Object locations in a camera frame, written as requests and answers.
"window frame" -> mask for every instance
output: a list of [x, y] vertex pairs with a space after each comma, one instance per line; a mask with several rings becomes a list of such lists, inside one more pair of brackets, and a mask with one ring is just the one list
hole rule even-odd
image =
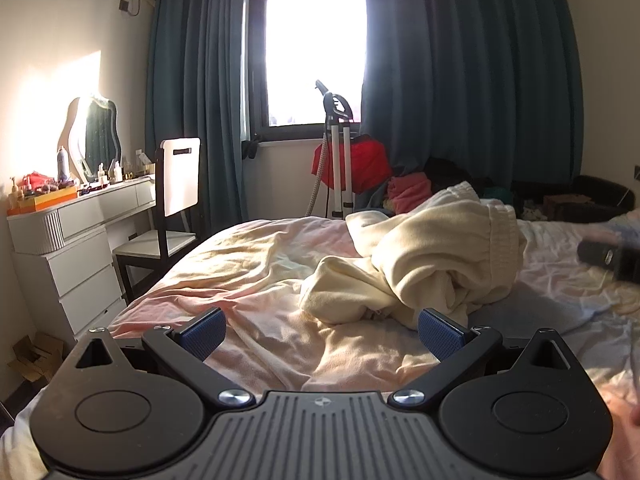
[[[267, 0], [248, 0], [247, 69], [248, 119], [250, 138], [260, 140], [321, 139], [324, 123], [269, 125], [269, 101], [266, 67]], [[318, 106], [322, 103], [318, 94]], [[360, 131], [360, 123], [351, 123], [352, 131]]]

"person's hand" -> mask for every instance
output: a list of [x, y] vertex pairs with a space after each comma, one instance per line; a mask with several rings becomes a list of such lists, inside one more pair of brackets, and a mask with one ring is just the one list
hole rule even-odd
[[635, 408], [631, 410], [631, 423], [635, 426], [640, 426], [640, 404], [637, 404]]

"brown box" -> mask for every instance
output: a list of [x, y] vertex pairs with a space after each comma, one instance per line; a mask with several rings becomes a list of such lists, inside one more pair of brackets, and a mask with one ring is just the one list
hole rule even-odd
[[591, 202], [591, 198], [585, 195], [567, 194], [567, 195], [546, 195], [542, 204], [542, 212], [549, 220], [556, 219], [556, 208], [560, 204], [568, 202], [586, 204]]
[[33, 342], [26, 335], [14, 345], [15, 359], [8, 366], [31, 383], [42, 377], [49, 383], [62, 364], [63, 346], [60, 339], [42, 332], [36, 332]]

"teal curtain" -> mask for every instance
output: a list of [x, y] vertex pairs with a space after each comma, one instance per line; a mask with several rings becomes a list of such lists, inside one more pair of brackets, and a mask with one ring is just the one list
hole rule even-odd
[[505, 187], [579, 172], [582, 84], [566, 0], [367, 0], [367, 23], [362, 130], [396, 174], [430, 156]]
[[157, 0], [145, 147], [199, 137], [199, 231], [246, 220], [240, 149], [242, 0]]

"vanity table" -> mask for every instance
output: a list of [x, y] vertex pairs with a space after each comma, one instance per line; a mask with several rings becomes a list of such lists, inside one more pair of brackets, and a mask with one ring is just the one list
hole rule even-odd
[[144, 176], [8, 217], [15, 271], [38, 330], [70, 349], [126, 307], [108, 228], [155, 204], [154, 177]]

